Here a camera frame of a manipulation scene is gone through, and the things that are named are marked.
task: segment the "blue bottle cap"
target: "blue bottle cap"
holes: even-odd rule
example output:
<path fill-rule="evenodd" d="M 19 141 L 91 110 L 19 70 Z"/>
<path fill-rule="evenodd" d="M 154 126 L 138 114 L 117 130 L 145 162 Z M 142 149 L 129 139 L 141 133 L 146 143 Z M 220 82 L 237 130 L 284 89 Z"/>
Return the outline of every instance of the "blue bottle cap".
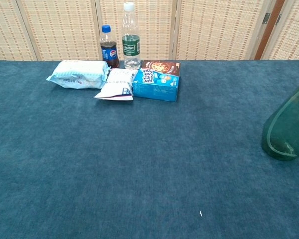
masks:
<path fill-rule="evenodd" d="M 103 25 L 102 26 L 102 32 L 104 32 L 104 33 L 108 33 L 108 32 L 110 32 L 111 31 L 111 27 L 110 27 L 110 25 Z"/>

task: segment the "plastic bag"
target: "plastic bag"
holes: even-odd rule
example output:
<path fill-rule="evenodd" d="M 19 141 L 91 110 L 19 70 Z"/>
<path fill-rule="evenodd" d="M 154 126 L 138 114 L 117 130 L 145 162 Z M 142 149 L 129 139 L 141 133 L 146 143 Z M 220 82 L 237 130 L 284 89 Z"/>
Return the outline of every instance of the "plastic bag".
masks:
<path fill-rule="evenodd" d="M 94 98 L 112 101 L 132 101 L 132 81 L 138 71 L 113 69 L 101 92 Z"/>
<path fill-rule="evenodd" d="M 55 68 L 46 80 L 64 88 L 101 89 L 107 79 L 110 68 L 105 61 L 64 60 Z"/>

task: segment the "pepsi bottle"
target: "pepsi bottle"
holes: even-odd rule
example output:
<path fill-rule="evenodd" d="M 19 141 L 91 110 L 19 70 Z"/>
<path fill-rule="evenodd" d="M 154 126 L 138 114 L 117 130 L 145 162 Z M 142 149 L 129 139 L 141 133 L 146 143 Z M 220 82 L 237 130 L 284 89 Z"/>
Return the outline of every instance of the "pepsi bottle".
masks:
<path fill-rule="evenodd" d="M 109 25 L 103 25 L 102 33 L 103 34 L 100 37 L 100 43 L 103 61 L 106 61 L 112 69 L 119 68 L 120 62 L 116 48 L 116 40 L 111 33 L 111 27 Z"/>

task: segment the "cardboard box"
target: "cardboard box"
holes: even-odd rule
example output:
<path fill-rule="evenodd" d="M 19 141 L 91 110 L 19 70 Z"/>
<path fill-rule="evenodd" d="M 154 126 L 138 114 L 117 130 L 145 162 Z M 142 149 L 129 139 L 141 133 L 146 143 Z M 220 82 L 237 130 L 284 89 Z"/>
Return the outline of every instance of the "cardboard box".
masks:
<path fill-rule="evenodd" d="M 132 83 L 133 95 L 164 101 L 176 101 L 179 72 L 179 62 L 143 61 Z"/>

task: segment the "metal hinge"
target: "metal hinge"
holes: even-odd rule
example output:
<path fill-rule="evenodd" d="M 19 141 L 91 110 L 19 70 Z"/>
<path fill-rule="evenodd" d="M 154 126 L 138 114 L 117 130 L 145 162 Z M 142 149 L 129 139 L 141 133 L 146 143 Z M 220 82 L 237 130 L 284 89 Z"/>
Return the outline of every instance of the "metal hinge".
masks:
<path fill-rule="evenodd" d="M 263 24 L 267 24 L 268 20 L 269 20 L 269 17 L 270 17 L 270 13 L 266 13 L 265 14 L 265 17 L 264 17 L 264 20 L 263 20 Z"/>
<path fill-rule="evenodd" d="M 281 14 L 279 14 L 279 16 L 278 16 L 278 19 L 277 19 L 277 22 L 276 22 L 276 26 L 278 25 L 278 23 L 280 21 L 280 18 L 281 18 Z"/>

